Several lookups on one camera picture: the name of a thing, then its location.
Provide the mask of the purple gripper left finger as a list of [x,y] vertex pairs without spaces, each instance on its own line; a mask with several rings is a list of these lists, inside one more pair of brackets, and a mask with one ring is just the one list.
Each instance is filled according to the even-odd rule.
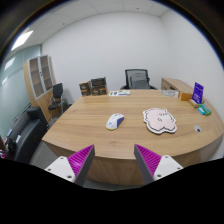
[[90,145],[68,157],[58,157],[46,168],[46,171],[82,186],[94,156],[95,148],[93,145]]

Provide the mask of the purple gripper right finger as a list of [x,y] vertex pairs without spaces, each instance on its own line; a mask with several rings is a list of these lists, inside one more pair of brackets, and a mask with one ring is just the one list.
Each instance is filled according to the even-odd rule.
[[134,155],[145,184],[152,183],[182,169],[182,166],[171,156],[160,156],[138,144],[134,145]]

